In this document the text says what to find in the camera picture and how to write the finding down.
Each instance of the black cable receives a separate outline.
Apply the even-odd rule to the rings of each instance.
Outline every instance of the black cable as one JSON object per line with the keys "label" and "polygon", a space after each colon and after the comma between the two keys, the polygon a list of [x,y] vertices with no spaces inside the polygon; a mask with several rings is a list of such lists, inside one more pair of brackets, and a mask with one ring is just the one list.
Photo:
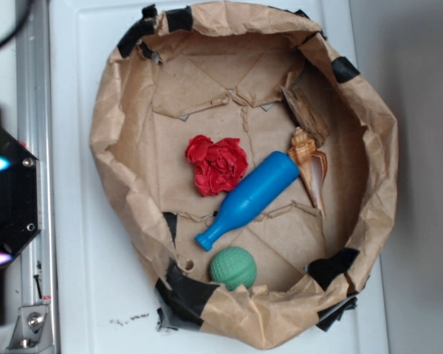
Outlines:
{"label": "black cable", "polygon": [[13,37],[15,37],[18,32],[21,31],[21,29],[23,28],[23,26],[27,23],[27,19],[28,16],[31,13],[31,9],[33,6],[33,3],[35,2],[35,0],[28,0],[27,2],[27,8],[24,11],[23,16],[19,19],[19,21],[17,21],[15,28],[12,30],[12,32],[10,32],[8,35],[6,35],[5,37],[3,37],[0,40],[0,48],[2,48],[5,44],[7,44]]}

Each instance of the gray wall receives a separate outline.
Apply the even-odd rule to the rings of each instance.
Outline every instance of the gray wall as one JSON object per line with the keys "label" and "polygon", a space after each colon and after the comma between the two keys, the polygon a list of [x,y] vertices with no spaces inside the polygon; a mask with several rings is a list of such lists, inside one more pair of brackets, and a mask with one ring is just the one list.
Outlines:
{"label": "gray wall", "polygon": [[382,253],[391,354],[443,353],[443,1],[350,0],[360,71],[399,120]]}

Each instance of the seashell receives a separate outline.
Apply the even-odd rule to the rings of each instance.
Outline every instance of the seashell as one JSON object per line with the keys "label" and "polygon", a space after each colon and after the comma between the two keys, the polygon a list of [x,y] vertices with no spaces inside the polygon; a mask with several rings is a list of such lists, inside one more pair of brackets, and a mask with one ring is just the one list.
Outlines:
{"label": "seashell", "polygon": [[315,141],[301,128],[296,128],[291,139],[292,147],[287,154],[298,166],[301,178],[315,208],[326,216],[323,204],[323,182],[328,164],[326,154],[317,150]]}

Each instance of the black tape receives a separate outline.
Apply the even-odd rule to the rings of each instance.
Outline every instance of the black tape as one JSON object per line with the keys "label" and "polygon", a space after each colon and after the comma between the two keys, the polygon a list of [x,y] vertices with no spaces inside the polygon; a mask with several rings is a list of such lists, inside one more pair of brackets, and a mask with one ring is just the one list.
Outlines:
{"label": "black tape", "polygon": [[331,306],[318,313],[320,321],[317,323],[317,327],[326,332],[334,324],[335,321],[340,321],[343,313],[346,310],[354,310],[357,307],[357,297],[342,301],[340,304]]}
{"label": "black tape", "polygon": [[177,236],[177,215],[172,212],[164,212],[162,215],[164,215],[165,222],[168,223],[172,241],[175,243]]}
{"label": "black tape", "polygon": [[165,17],[168,20],[169,32],[177,30],[192,31],[193,17],[190,6],[185,9],[167,11]]}
{"label": "black tape", "polygon": [[347,57],[339,57],[332,61],[334,77],[338,83],[347,83],[360,74]]}
{"label": "black tape", "polygon": [[152,59],[154,52],[149,49],[148,45],[145,42],[141,42],[139,45],[142,55],[147,59]]}
{"label": "black tape", "polygon": [[142,17],[144,19],[155,18],[157,16],[157,8],[155,4],[149,5],[142,9]]}
{"label": "black tape", "polygon": [[156,24],[156,20],[154,17],[156,17],[156,15],[157,10],[155,5],[142,9],[142,19],[130,27],[117,45],[120,55],[123,58],[130,55],[134,46],[136,46],[136,43],[141,37],[144,35],[153,35],[155,33],[154,26]]}
{"label": "black tape", "polygon": [[204,323],[200,318],[202,311],[218,285],[197,282],[186,277],[175,262],[169,265],[166,280],[172,290],[167,289],[162,280],[158,280],[156,284],[165,315],[164,327],[199,330]]}
{"label": "black tape", "polygon": [[344,248],[327,260],[316,260],[306,267],[307,273],[325,291],[334,278],[346,273],[360,252]]}
{"label": "black tape", "polygon": [[297,11],[294,12],[295,15],[300,16],[300,17],[305,17],[310,19],[310,17],[301,9],[298,9]]}

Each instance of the metal frame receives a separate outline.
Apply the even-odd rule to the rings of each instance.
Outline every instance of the metal frame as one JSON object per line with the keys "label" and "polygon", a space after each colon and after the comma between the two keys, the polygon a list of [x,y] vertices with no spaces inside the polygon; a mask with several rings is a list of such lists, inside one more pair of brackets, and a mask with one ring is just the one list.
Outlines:
{"label": "metal frame", "polygon": [[[25,10],[16,0],[16,14]],[[18,140],[40,160],[38,203],[41,233],[21,253],[22,306],[46,305],[47,332],[52,343],[40,353],[58,353],[58,287],[55,232],[52,216],[51,74],[49,53],[49,2],[36,0],[27,25],[16,38]]]}

